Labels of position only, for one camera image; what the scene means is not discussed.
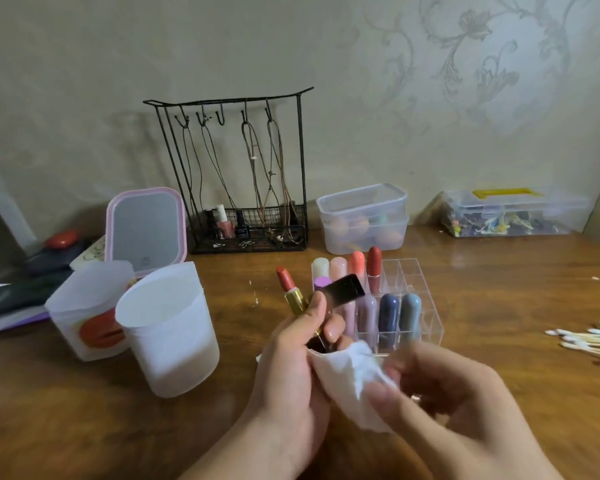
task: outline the wooden table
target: wooden table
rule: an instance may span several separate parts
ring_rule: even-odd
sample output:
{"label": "wooden table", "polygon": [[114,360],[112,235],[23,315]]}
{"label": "wooden table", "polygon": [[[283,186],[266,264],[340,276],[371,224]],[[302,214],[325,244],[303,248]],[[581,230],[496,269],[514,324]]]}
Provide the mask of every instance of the wooden table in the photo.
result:
{"label": "wooden table", "polygon": [[[255,357],[288,314],[274,269],[304,290],[327,255],[197,256],[220,363],[183,396],[151,394],[133,355],[82,363],[51,323],[0,333],[0,479],[170,479],[213,444],[245,406]],[[409,227],[445,327],[443,345],[496,368],[567,479],[600,479],[600,366],[544,330],[600,320],[600,245],[581,235],[453,239]],[[407,447],[363,433],[337,412],[311,478],[414,478]]]}

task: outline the right hand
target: right hand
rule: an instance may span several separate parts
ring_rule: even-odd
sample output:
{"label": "right hand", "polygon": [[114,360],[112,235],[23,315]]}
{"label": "right hand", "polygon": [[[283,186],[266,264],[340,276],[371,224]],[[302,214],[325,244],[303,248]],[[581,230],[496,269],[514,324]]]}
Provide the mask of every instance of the right hand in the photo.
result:
{"label": "right hand", "polygon": [[[437,480],[562,478],[492,368],[423,342],[396,350],[383,368],[400,390],[372,383],[365,395]],[[436,413],[449,416],[446,426]]]}

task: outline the white tissue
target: white tissue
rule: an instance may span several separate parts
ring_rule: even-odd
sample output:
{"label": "white tissue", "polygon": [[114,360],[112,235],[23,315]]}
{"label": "white tissue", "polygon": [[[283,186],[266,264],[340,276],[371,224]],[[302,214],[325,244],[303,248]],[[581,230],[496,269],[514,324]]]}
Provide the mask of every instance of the white tissue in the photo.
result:
{"label": "white tissue", "polygon": [[346,350],[330,354],[312,350],[309,353],[313,370],[324,391],[349,419],[362,429],[378,433],[391,431],[368,400],[362,397],[362,389],[369,382],[382,382],[396,387],[380,369],[366,342],[360,340]]}

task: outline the black wire rack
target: black wire rack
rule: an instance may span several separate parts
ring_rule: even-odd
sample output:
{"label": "black wire rack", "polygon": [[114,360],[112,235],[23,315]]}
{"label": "black wire rack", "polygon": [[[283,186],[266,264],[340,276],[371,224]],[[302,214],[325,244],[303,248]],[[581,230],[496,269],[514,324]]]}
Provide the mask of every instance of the black wire rack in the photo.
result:
{"label": "black wire rack", "polygon": [[[308,243],[308,220],[306,211],[306,182],[304,175],[304,139],[302,124],[302,101],[301,96],[313,87],[303,91],[286,94],[281,96],[264,96],[254,98],[228,98],[228,99],[208,99],[202,101],[192,101],[184,103],[166,103],[149,99],[143,101],[155,108],[155,113],[160,122],[160,129],[164,136],[164,142],[167,146],[167,152],[173,172],[176,176],[178,188],[183,197],[187,219],[189,222],[189,231],[191,241],[189,243],[189,252],[192,254],[210,254],[210,253],[249,253],[249,252],[272,252],[272,251],[304,251]],[[296,98],[297,105],[297,124],[299,135],[299,153],[300,169],[302,174],[302,193],[303,201],[296,203],[291,201],[288,206],[276,205],[259,208],[226,208],[226,216],[231,220],[236,229],[240,226],[242,232],[240,236],[231,239],[223,239],[222,233],[215,228],[215,221],[218,217],[216,209],[198,209],[195,204],[194,194],[192,192],[193,174],[191,172],[191,162],[189,155],[178,145],[176,137],[176,126],[173,120],[178,124],[177,128],[187,129],[190,123],[189,116],[186,115],[184,108],[200,106],[200,113],[196,112],[198,123],[201,127],[206,126],[208,117],[205,113],[205,106],[219,105],[220,111],[216,111],[216,120],[220,126],[224,126],[224,105],[243,104],[243,121],[246,121],[247,104],[250,102],[266,102],[267,116],[272,121],[269,101],[276,99]],[[182,121],[177,114],[172,114],[170,110],[179,110]]]}

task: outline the frosted plastic cup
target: frosted plastic cup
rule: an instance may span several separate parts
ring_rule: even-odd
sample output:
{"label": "frosted plastic cup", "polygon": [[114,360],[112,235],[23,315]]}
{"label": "frosted plastic cup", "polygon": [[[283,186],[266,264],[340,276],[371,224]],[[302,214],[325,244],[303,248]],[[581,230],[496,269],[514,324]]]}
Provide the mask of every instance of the frosted plastic cup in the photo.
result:
{"label": "frosted plastic cup", "polygon": [[114,314],[118,300],[135,281],[128,261],[93,261],[49,297],[45,307],[51,320],[78,358],[97,360],[129,348]]}
{"label": "frosted plastic cup", "polygon": [[116,320],[153,393],[174,397],[216,369],[216,332],[192,262],[154,271],[127,291]]}

